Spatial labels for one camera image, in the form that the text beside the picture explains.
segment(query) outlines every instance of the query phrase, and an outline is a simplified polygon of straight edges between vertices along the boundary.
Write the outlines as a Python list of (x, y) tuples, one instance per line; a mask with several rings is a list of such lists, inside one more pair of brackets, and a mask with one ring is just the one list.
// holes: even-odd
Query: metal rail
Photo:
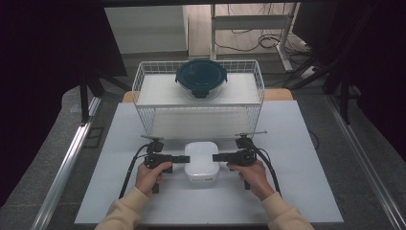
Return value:
[(62, 195), (62, 192), (65, 188), (66, 182), (69, 179), (69, 175), (73, 167), (75, 166), (76, 159), (80, 148), (83, 144), (84, 138), (89, 131), (90, 126), (96, 110), (99, 107), (101, 99), (93, 98), (92, 102), (89, 105), (89, 122), (84, 126), (78, 128), (77, 133), (69, 147), (65, 158), (62, 161), (62, 164), (59, 168), (59, 171), (56, 174), (54, 182), (51, 185), (50, 190), (48, 191), (47, 196), (44, 199), (44, 202), (39, 209), (39, 212), (34, 220), (34, 223), (31, 227), (32, 230), (42, 230), (48, 227), (48, 224), (51, 220), (52, 215), (54, 214), (57, 203)]
[(404, 230), (406, 229), (406, 222), (403, 216), (400, 214), (400, 211), (396, 205), (395, 200), (393, 199), (391, 193), (386, 188), (385, 184), (382, 182), (377, 171), (372, 165), (367, 153), (362, 148), (359, 143), (355, 133), (352, 131), (350, 125), (347, 125), (344, 119), (340, 116), (339, 105), (334, 99), (334, 96), (327, 96), (328, 104), (334, 114), (335, 119), (341, 130), (343, 131), (344, 136), (350, 144), (352, 152), (355, 155), (355, 158), (358, 161), (358, 164), (361, 166), (361, 169), (364, 171), (365, 176), (371, 184), (373, 191), (375, 192), (379, 202), (382, 205), (383, 210), (388, 216), (389, 221), (395, 230)]

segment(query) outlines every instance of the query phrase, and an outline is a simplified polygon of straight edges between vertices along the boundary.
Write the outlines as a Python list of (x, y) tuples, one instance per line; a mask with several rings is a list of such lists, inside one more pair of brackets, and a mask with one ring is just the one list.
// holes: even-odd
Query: sleeve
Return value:
[(311, 224), (300, 214), (299, 210), (286, 203), (279, 193), (274, 193), (262, 202), (262, 207), (271, 219), (268, 228), (272, 230), (309, 230)]
[(96, 226), (95, 230), (115, 229), (133, 230), (141, 221), (140, 212), (149, 198), (134, 187), (127, 195), (115, 200), (107, 216)]

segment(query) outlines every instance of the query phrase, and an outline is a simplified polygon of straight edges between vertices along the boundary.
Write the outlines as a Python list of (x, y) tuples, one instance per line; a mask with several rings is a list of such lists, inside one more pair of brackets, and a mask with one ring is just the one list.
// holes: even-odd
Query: white wire basket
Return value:
[(132, 97), (147, 135), (165, 139), (235, 138), (255, 132), (263, 102), (263, 80), (256, 60), (216, 60), (227, 82), (207, 101), (187, 97), (175, 82), (187, 61), (141, 62)]

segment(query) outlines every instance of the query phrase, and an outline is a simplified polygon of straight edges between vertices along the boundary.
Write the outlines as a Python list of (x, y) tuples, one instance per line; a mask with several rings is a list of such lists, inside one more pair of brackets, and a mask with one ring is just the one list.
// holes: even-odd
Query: white tabletop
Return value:
[[(342, 222), (319, 158), (308, 135), (295, 101), (265, 102), (254, 137), (258, 148), (269, 152), (281, 186), (283, 198), (301, 211), (310, 222)], [(120, 103), (105, 140), (99, 162), (80, 206), (75, 223), (98, 223), (111, 202), (118, 198), (128, 165), (135, 151), (147, 139), (133, 103)], [(210, 140), (220, 152), (237, 150), (234, 140)], [(189, 141), (164, 141), (163, 153), (183, 154)], [(137, 165), (127, 190), (135, 183)], [(172, 174), (164, 174), (160, 193), (153, 195), (143, 210), (146, 225), (241, 225), (266, 223), (269, 219), (259, 200), (244, 190), (236, 172), (220, 165), (216, 182), (192, 184), (184, 165), (173, 165)]]

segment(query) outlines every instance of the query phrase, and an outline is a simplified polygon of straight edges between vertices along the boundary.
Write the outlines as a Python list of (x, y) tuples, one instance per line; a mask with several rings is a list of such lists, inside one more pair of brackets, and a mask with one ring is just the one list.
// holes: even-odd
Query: human hand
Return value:
[(265, 167), (262, 161), (257, 160), (250, 166), (239, 166), (227, 163), (227, 167), (231, 170), (238, 171), (240, 179), (246, 180), (250, 184), (251, 191), (261, 201), (275, 193), (266, 179)]
[(172, 166), (171, 162), (164, 162), (158, 165), (155, 169), (149, 169), (145, 164), (138, 167), (135, 187), (143, 194), (150, 197), (152, 195), (152, 187), (155, 183), (161, 184), (164, 181), (162, 171)]

